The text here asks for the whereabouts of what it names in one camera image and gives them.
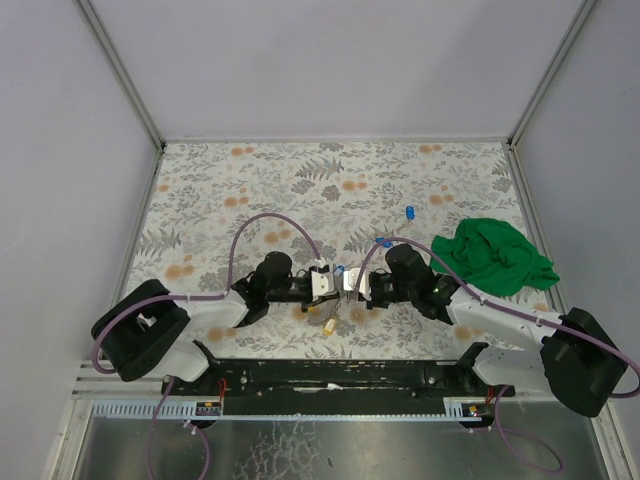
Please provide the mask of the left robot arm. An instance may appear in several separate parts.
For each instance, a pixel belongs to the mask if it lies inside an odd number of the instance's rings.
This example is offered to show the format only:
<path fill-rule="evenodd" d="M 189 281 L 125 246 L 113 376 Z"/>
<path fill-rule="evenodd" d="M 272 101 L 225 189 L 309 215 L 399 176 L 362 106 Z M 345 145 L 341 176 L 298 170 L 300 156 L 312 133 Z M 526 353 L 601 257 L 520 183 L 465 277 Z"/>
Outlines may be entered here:
<path fill-rule="evenodd" d="M 195 296 L 173 294 L 160 280 L 147 280 L 91 328 L 92 365 L 97 372 L 116 374 L 124 382 L 138 380 L 158 367 L 169 376 L 194 381 L 210 361 L 196 340 L 184 336 L 187 329 L 198 329 L 202 322 L 222 329 L 247 327 L 265 317 L 273 303 L 298 303 L 305 309 L 319 298 L 313 275 L 326 265 L 318 257 L 312 267 L 295 276 L 288 255 L 270 252 L 226 292 Z"/>

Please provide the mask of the yellow tag key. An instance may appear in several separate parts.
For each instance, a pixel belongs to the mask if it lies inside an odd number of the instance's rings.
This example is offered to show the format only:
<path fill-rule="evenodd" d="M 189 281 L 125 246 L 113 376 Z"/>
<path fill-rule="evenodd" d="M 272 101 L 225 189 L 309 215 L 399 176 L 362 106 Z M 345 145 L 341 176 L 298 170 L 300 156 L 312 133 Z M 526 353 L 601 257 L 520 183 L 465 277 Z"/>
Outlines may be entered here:
<path fill-rule="evenodd" d="M 323 328 L 324 334 L 331 335 L 335 330 L 335 326 L 336 326 L 336 321 L 334 319 L 328 320 Z"/>

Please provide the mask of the numbered keyring organizer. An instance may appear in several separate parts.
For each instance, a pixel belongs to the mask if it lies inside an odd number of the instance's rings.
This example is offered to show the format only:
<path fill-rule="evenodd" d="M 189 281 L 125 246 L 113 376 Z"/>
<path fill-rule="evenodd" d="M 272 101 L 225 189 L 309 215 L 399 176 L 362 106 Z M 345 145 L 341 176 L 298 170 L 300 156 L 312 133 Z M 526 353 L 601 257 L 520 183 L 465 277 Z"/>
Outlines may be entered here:
<path fill-rule="evenodd" d="M 329 320 L 339 308 L 341 296 L 339 294 L 321 297 L 305 310 L 307 321 L 311 325 L 321 325 Z"/>

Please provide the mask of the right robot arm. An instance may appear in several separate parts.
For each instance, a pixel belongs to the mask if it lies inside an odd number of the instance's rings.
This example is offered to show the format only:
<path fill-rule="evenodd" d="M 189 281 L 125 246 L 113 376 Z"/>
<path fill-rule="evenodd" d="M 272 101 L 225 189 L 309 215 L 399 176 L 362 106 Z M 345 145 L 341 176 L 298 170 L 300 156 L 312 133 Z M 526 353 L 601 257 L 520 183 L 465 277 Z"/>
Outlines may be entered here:
<path fill-rule="evenodd" d="M 589 312 L 519 307 L 467 285 L 452 270 L 435 272 L 409 243 L 392 247 L 385 260 L 384 271 L 346 273 L 345 286 L 368 308 L 409 303 L 428 319 L 478 329 L 513 346 L 512 353 L 486 346 L 475 354 L 471 368 L 485 384 L 548 393 L 590 418 L 613 398 L 628 363 Z"/>

